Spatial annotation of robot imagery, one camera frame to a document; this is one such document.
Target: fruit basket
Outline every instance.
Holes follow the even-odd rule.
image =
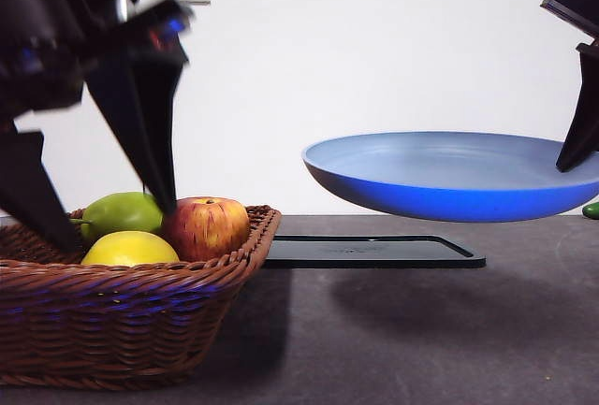
[[[20,224],[0,228],[0,384],[125,390],[185,381],[281,219],[269,206],[247,211],[252,230],[237,251],[132,268],[82,266],[82,247],[61,253]]]

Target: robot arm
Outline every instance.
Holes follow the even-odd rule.
[[[557,160],[560,171],[568,171],[599,149],[599,0],[544,0],[541,7],[593,38],[577,46],[582,86],[577,110]]]
[[[79,103],[84,83],[159,206],[175,206],[172,97],[192,13],[165,0],[128,16],[137,1],[0,0],[0,207],[66,250],[75,232],[41,164],[43,136],[13,120]]]

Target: gray countertop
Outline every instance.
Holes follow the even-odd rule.
[[[280,234],[432,234],[477,269],[262,269],[206,359],[146,392],[0,389],[20,404],[594,404],[599,222],[285,216]]]

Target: apple stem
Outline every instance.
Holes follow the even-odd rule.
[[[72,224],[92,224],[93,221],[82,220],[81,218],[70,218]]]

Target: yellow lemon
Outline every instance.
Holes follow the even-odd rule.
[[[138,230],[113,232],[99,239],[88,251],[82,265],[123,265],[178,262],[179,257],[166,241]]]

